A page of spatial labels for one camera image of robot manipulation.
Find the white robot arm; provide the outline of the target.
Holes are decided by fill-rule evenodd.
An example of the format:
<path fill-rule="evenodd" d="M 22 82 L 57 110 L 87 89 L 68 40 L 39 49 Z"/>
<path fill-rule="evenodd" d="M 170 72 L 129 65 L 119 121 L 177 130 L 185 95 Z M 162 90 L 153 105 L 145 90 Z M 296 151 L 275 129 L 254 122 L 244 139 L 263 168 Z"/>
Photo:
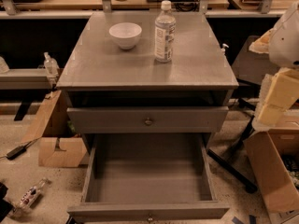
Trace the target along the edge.
<path fill-rule="evenodd" d="M 279 67 L 262 81 L 252 122 L 255 130 L 268 131 L 299 99 L 299 2 L 293 2 L 270 30 L 250 44 L 249 50 L 268 54 L 270 62 Z"/>

